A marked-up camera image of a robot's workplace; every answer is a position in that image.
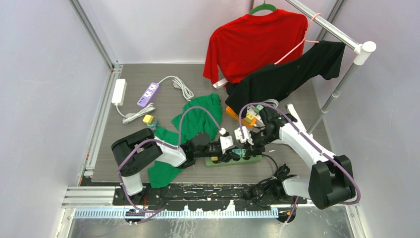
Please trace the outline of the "orange power strip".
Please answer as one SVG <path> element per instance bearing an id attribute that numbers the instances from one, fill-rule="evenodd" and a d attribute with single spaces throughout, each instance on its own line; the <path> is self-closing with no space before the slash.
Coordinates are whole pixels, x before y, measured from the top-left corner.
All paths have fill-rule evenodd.
<path id="1" fill-rule="evenodd" d="M 239 120 L 239 116 L 229 106 L 226 107 L 225 112 L 233 119 Z M 246 112 L 245 117 L 241 118 L 241 123 L 248 128 L 252 128 L 257 125 L 257 119 L 253 114 Z"/>

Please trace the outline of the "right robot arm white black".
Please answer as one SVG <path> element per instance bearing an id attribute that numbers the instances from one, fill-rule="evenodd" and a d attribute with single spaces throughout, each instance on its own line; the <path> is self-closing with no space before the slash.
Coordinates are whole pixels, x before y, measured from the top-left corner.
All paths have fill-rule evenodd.
<path id="1" fill-rule="evenodd" d="M 293 197 L 301 197 L 311 200 L 319 209 L 358 203 L 360 189 L 354 180 L 350 159 L 325 149 L 300 129 L 291 115 L 266 103 L 261 105 L 263 109 L 259 114 L 264 123 L 263 130 L 254 133 L 240 125 L 237 139 L 262 147 L 279 139 L 291 147 L 310 169 L 309 179 L 294 176 L 283 180 L 275 190 L 276 200 L 286 204 Z"/>

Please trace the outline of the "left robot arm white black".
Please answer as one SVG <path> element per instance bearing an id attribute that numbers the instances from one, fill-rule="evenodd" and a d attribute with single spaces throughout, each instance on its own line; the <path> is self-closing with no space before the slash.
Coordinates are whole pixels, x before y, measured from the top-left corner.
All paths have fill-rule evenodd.
<path id="1" fill-rule="evenodd" d="M 197 158 L 215 157 L 218 162 L 239 159 L 240 155 L 234 152 L 236 147 L 232 136 L 225 129 L 221 132 L 219 139 L 213 142 L 207 133 L 199 132 L 175 146 L 159 140 L 151 129 L 144 128 L 114 142 L 111 151 L 126 190 L 126 200 L 133 205 L 144 200 L 141 170 L 154 161 L 185 169 L 194 165 Z"/>

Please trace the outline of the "purple power strip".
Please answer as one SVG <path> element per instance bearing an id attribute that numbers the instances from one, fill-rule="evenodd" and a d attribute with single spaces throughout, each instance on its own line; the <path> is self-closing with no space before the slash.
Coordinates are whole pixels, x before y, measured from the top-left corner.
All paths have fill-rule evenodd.
<path id="1" fill-rule="evenodd" d="M 142 94 L 140 99 L 137 102 L 137 106 L 140 108 L 145 108 L 149 103 L 152 102 L 155 94 L 157 94 L 159 90 L 159 84 L 152 82 L 145 92 Z"/>

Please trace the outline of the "white power strip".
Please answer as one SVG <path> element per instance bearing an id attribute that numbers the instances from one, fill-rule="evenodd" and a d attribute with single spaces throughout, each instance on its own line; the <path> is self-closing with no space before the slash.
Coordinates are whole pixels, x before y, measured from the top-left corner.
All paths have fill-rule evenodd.
<path id="1" fill-rule="evenodd" d="M 117 79 L 115 82 L 111 103 L 115 106 L 122 106 L 124 102 L 127 82 L 126 79 Z"/>

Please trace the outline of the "green power strip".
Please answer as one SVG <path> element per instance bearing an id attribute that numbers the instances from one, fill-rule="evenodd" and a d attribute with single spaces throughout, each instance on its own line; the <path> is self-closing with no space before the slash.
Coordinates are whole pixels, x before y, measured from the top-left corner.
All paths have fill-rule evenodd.
<path id="1" fill-rule="evenodd" d="M 225 166 L 234 166 L 234 165 L 242 165 L 242 164 L 251 164 L 251 163 L 258 163 L 262 160 L 261 155 L 257 156 L 250 156 L 250 157 L 241 157 L 237 160 L 229 160 L 228 162 L 221 162 L 221 161 L 214 161 L 212 158 L 207 157 L 205 158 L 205 165 L 207 167 L 225 167 Z"/>

